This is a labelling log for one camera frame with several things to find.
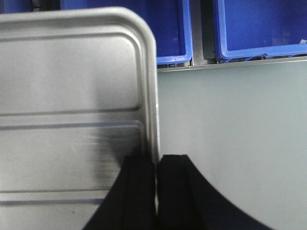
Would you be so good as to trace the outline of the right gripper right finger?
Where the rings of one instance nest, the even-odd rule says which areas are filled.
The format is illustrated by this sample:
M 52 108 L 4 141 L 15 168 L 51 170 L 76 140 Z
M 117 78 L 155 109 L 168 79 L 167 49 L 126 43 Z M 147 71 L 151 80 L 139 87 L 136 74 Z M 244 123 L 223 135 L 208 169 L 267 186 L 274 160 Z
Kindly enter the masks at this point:
M 218 192 L 187 155 L 164 155 L 157 168 L 162 230 L 267 230 Z

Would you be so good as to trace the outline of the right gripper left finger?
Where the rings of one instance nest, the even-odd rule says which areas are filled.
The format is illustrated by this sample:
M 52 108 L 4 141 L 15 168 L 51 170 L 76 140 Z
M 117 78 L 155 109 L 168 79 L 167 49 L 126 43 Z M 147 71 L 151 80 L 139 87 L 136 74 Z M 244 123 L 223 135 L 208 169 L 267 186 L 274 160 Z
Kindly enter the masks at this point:
M 153 230 L 155 167 L 149 155 L 127 156 L 102 204 L 85 230 Z

